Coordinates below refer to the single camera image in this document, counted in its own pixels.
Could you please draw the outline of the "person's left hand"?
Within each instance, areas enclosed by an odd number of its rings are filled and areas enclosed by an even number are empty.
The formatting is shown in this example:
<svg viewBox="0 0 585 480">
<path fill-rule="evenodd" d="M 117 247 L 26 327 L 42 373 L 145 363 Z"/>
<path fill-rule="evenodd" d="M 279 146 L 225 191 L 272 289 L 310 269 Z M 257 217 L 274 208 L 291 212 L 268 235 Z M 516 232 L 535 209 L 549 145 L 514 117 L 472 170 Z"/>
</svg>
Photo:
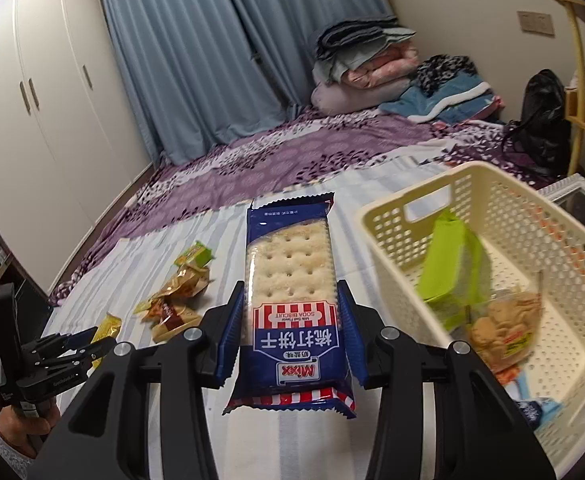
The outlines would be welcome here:
<svg viewBox="0 0 585 480">
<path fill-rule="evenodd" d="M 55 398 L 50 399 L 47 415 L 38 418 L 19 415 L 12 406 L 6 406 L 0 411 L 0 437 L 22 455 L 35 458 L 38 452 L 30 437 L 47 436 L 59 419 L 60 411 Z"/>
</svg>

